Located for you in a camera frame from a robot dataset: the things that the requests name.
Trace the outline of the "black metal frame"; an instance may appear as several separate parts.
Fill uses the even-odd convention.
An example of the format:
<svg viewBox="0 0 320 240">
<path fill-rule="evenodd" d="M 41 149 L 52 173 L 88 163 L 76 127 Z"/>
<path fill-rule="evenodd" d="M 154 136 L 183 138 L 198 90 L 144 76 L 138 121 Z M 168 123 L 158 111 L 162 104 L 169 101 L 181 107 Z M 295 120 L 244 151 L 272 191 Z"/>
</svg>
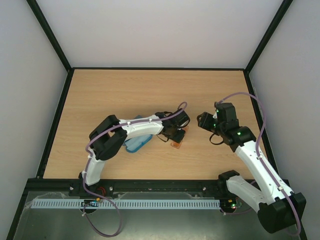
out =
<svg viewBox="0 0 320 240">
<path fill-rule="evenodd" d="M 36 17 L 38 23 L 40 24 L 42 30 L 46 34 L 46 37 L 50 41 L 53 49 L 57 53 L 59 59 L 62 61 L 63 66 L 67 71 L 67 76 L 63 85 L 63 89 L 59 98 L 59 102 L 57 104 L 57 109 L 54 114 L 54 118 L 50 127 L 50 132 L 47 137 L 47 141 L 43 150 L 43 154 L 39 163 L 39 167 L 36 173 L 35 178 L 29 178 L 26 182 L 26 186 L 22 193 L 22 197 L 19 201 L 16 213 L 12 220 L 12 224 L 8 231 L 7 239 L 12 240 L 17 235 L 17 229 L 19 222 L 21 220 L 21 216 L 23 214 L 23 207 L 24 204 L 27 202 L 27 194 L 29 192 L 36 192 L 36 191 L 49 191 L 52 190 L 57 192 L 59 190 L 66 190 L 67 187 L 70 187 L 73 183 L 79 183 L 78 179 L 44 179 L 45 169 L 47 167 L 49 154 L 52 150 L 52 145 L 54 142 L 54 138 L 57 133 L 58 125 L 61 119 L 61 115 L 63 112 L 64 105 L 66 103 L 67 95 L 70 89 L 70 85 L 72 82 L 72 77 L 76 70 L 75 67 L 71 67 L 61 46 L 58 43 L 45 15 L 43 14 L 39 4 L 35 0 L 27 1 L 30 9 L 32 10 L 33 15 Z M 254 93 L 254 87 L 252 85 L 252 81 L 250 79 L 250 72 L 254 68 L 256 62 L 258 61 L 259 57 L 263 53 L 265 47 L 267 46 L 268 42 L 270 41 L 271 37 L 273 36 L 274 32 L 276 31 L 278 25 L 280 24 L 281 20 L 285 16 L 286 12 L 290 8 L 292 1 L 284 0 L 280 7 L 278 8 L 275 16 L 273 17 L 270 25 L 268 26 L 266 32 L 264 33 L 260 43 L 258 44 L 256 50 L 254 51 L 248 65 L 246 68 L 240 69 L 241 72 L 244 74 L 244 79 L 248 88 L 249 93 Z M 165 187 L 167 187 L 173 193 L 181 190 L 185 187 L 185 192 L 188 193 L 192 189 L 198 189 L 200 184 L 203 183 L 203 180 L 111 180 L 111 183 L 116 186 L 117 189 L 124 189 L 128 191 L 133 190 L 146 190 L 147 187 L 152 187 L 154 192 L 161 192 L 164 191 Z"/>
</svg>

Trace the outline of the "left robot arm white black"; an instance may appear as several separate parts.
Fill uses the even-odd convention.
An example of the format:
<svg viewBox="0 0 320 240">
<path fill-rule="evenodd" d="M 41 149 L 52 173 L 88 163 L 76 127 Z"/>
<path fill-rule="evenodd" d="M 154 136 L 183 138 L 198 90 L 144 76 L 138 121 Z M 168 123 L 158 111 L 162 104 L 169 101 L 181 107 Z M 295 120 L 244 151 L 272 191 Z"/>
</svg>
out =
<svg viewBox="0 0 320 240">
<path fill-rule="evenodd" d="M 81 173 L 84 183 L 87 186 L 98 183 L 106 161 L 113 158 L 126 141 L 145 135 L 163 135 L 165 142 L 171 140 L 179 144 L 189 123 L 190 117 L 182 108 L 130 120 L 108 116 L 89 135 L 88 162 Z"/>
</svg>

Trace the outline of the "orange sunglasses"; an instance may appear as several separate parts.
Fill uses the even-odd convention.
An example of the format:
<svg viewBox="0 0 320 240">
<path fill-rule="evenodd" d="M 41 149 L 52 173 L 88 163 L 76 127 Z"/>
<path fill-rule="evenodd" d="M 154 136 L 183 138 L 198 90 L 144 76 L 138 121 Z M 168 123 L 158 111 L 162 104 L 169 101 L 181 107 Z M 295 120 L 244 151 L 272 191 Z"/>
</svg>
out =
<svg viewBox="0 0 320 240">
<path fill-rule="evenodd" d="M 172 142 L 170 143 L 170 146 L 173 147 L 173 148 L 175 148 L 175 149 L 179 149 L 179 148 L 181 147 L 182 143 L 183 143 L 182 140 L 181 140 L 180 142 L 172 141 Z"/>
</svg>

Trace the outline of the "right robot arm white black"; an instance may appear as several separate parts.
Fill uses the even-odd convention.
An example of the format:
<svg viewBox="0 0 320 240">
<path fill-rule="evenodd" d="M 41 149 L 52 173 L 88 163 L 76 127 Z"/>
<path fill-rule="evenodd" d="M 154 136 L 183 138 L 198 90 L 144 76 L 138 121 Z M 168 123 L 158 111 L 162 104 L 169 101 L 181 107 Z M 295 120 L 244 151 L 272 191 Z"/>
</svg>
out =
<svg viewBox="0 0 320 240">
<path fill-rule="evenodd" d="M 222 143 L 244 162 L 257 187 L 248 183 L 235 170 L 218 176 L 218 191 L 229 196 L 234 194 L 249 205 L 258 216 L 262 227 L 270 234 L 296 225 L 301 228 L 306 199 L 281 179 L 263 154 L 258 141 L 247 126 L 241 126 L 232 103 L 215 103 L 216 112 L 203 112 L 197 116 L 200 128 L 220 136 Z"/>
</svg>

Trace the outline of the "blue transparent glasses case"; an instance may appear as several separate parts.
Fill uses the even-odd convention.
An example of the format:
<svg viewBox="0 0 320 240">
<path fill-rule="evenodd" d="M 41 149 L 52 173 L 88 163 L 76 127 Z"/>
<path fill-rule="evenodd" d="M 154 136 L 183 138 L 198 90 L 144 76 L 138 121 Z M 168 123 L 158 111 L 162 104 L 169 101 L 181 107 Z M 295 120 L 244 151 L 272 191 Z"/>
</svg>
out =
<svg viewBox="0 0 320 240">
<path fill-rule="evenodd" d="M 143 136 L 137 136 L 134 138 L 131 138 L 129 140 L 126 140 L 123 143 L 123 146 L 125 147 L 125 150 L 128 153 L 135 153 L 137 152 L 140 148 L 142 148 L 145 144 L 147 144 L 151 139 L 152 135 L 143 135 Z"/>
</svg>

